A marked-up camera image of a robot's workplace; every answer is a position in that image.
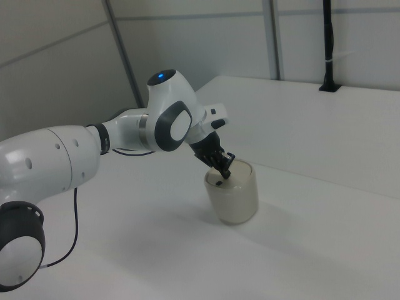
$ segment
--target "black pole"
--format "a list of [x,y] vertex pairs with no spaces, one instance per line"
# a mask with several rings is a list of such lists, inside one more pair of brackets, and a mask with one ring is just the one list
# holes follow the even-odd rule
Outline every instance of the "black pole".
[[332,27],[331,0],[324,0],[324,37],[325,37],[325,78],[319,88],[324,92],[336,92],[341,85],[333,81],[333,27]]

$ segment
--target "white cup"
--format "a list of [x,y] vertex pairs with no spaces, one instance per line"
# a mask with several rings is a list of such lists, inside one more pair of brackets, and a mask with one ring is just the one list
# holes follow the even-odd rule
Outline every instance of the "white cup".
[[235,159],[231,176],[224,179],[214,168],[204,177],[204,184],[218,218],[226,224],[240,224],[258,209],[256,172],[247,162]]

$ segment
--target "black cable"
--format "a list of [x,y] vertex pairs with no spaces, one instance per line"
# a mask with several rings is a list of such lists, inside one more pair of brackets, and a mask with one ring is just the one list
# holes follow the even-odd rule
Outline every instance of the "black cable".
[[154,151],[151,151],[151,152],[140,153],[140,154],[129,154],[129,153],[119,152],[118,150],[115,150],[115,149],[113,149],[113,151],[114,151],[115,153],[118,153],[118,154],[120,154],[120,155],[125,155],[125,156],[145,156],[145,155],[149,155],[149,154],[154,153]]
[[[117,151],[115,149],[113,149],[113,151],[118,153],[118,154],[125,155],[125,156],[145,156],[145,155],[154,153],[154,151],[151,151],[151,152],[141,153],[141,154],[128,154],[128,153],[119,152],[119,151]],[[76,241],[78,240],[78,231],[79,231],[78,230],[79,228],[78,228],[78,201],[77,201],[77,194],[78,194],[78,188],[75,187],[75,190],[74,190],[74,212],[75,212],[75,238],[74,238],[74,242],[73,242],[70,250],[68,251],[68,253],[65,254],[62,258],[60,258],[58,261],[52,262],[51,264],[44,264],[44,265],[39,267],[40,269],[45,269],[45,268],[54,266],[55,264],[58,264],[58,263],[62,262],[63,260],[65,260],[72,253],[72,251],[75,248]]]
[[78,188],[75,187],[74,190],[74,210],[75,210],[75,239],[74,242],[72,244],[72,247],[70,248],[70,250],[68,251],[67,254],[65,254],[62,258],[60,258],[58,261],[54,261],[51,264],[44,264],[42,266],[40,266],[40,269],[44,269],[44,268],[48,268],[51,267],[55,264],[60,263],[61,261],[65,260],[74,250],[75,245],[76,245],[76,241],[78,240],[78,205],[77,205],[77,193],[78,193]]

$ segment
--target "white wall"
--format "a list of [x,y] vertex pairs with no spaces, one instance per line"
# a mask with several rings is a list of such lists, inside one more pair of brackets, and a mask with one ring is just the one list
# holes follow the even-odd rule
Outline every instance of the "white wall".
[[[276,2],[282,79],[322,83],[323,2]],[[332,25],[337,83],[400,91],[400,1],[332,0]]]
[[195,90],[222,74],[271,78],[261,0],[111,4],[145,103],[148,78],[163,69],[179,70]]
[[136,107],[101,0],[2,0],[0,43],[0,141]]

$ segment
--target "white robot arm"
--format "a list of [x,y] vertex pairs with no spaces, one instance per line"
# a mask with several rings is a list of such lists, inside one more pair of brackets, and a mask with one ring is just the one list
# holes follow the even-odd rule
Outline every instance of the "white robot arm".
[[215,130],[228,122],[222,104],[202,106],[176,70],[147,82],[147,109],[129,109],[87,127],[58,126],[0,142],[0,292],[26,283],[44,256],[43,214],[35,204],[93,178],[110,149],[173,151],[188,143],[195,156],[230,175],[234,155]]

